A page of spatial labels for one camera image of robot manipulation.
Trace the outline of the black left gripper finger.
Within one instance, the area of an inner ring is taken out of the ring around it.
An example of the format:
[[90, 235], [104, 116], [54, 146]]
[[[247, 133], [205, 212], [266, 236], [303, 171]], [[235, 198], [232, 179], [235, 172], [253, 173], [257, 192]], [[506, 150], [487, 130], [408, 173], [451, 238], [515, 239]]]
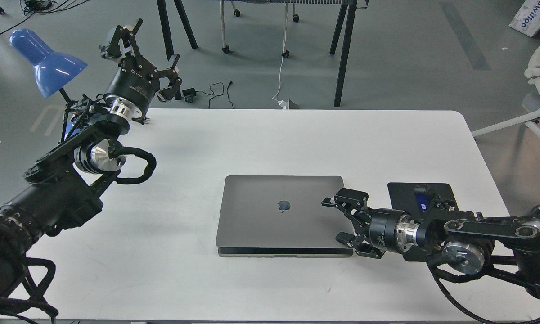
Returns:
[[136, 63], [142, 63], [142, 55], [135, 41], [135, 35], [142, 24], [143, 20], [139, 18], [134, 27], [118, 25], [114, 31], [110, 30], [108, 44], [99, 46], [101, 57], [115, 62], [133, 57]]
[[[155, 70], [151, 73], [151, 80], [157, 80], [157, 85], [154, 86], [157, 90], [157, 98], [159, 101], [171, 101], [181, 100], [182, 95], [180, 91], [180, 86], [182, 84], [182, 79], [178, 76], [177, 63], [180, 59], [180, 54], [173, 54], [168, 63], [171, 63], [171, 67], [166, 68], [165, 70], [157, 71]], [[169, 80], [168, 87], [160, 88], [160, 80], [167, 78]]]

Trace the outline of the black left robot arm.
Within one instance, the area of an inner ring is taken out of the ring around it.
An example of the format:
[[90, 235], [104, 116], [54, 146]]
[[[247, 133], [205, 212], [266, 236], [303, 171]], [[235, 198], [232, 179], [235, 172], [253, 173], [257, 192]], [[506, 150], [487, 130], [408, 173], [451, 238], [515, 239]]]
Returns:
[[63, 90], [86, 68], [85, 62], [53, 51], [30, 29], [16, 30], [9, 37], [11, 47], [34, 67], [42, 96], [59, 91], [66, 109], [60, 143], [24, 174], [29, 186], [0, 206], [1, 315], [21, 318], [22, 312], [38, 308], [55, 323], [59, 312], [44, 297], [55, 264], [28, 257], [27, 251], [44, 234], [57, 236], [99, 214], [100, 197], [112, 183], [146, 182], [157, 166], [151, 153], [118, 140], [128, 133], [131, 121], [145, 123], [155, 96], [169, 101], [182, 83], [178, 54], [169, 58], [171, 67], [165, 70], [157, 70], [141, 55], [135, 36], [142, 22], [118, 25], [101, 47], [101, 57], [117, 62], [118, 70], [108, 89], [95, 99], [84, 95], [71, 100]]

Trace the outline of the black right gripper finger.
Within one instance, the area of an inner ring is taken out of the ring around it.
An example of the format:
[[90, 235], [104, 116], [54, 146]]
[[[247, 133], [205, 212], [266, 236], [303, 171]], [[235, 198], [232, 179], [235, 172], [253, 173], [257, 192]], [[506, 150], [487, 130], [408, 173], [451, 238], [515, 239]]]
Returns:
[[357, 235], [339, 232], [336, 236], [336, 241], [348, 246], [349, 248], [355, 249], [356, 254], [362, 257], [369, 257], [379, 260], [385, 254], [384, 250], [373, 246], [367, 231]]
[[343, 187], [332, 198], [326, 197], [321, 205], [338, 209], [354, 225], [366, 225], [370, 223], [368, 198], [366, 192]]

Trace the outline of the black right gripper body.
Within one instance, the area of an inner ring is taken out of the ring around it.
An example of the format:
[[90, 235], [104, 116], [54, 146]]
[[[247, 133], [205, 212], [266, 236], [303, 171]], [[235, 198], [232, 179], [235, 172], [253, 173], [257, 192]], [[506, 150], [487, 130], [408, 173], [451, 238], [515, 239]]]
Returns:
[[416, 246], [417, 224], [412, 215], [395, 209], [369, 209], [369, 243], [388, 252], [404, 253]]

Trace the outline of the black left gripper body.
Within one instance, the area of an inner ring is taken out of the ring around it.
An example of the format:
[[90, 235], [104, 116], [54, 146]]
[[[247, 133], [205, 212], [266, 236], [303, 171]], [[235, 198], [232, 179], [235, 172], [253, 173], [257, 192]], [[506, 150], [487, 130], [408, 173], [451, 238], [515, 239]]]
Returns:
[[147, 111], [159, 89], [159, 81], [151, 80], [150, 76], [157, 68], [146, 58], [142, 58], [142, 63], [137, 63], [135, 58], [122, 58], [118, 65], [106, 93], [130, 101], [140, 111]]

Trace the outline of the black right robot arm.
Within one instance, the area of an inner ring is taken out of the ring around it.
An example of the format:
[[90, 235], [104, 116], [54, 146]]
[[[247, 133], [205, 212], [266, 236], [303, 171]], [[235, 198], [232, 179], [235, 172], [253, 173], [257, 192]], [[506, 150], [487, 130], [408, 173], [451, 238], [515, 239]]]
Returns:
[[336, 240], [359, 256], [379, 260], [385, 252], [424, 262], [443, 295], [464, 314], [488, 320], [455, 300], [441, 281], [460, 284], [490, 276], [523, 287], [540, 301], [540, 213], [488, 217], [460, 211], [447, 183], [387, 185], [392, 208], [367, 205], [368, 193], [341, 188], [322, 201], [348, 218], [354, 233]]

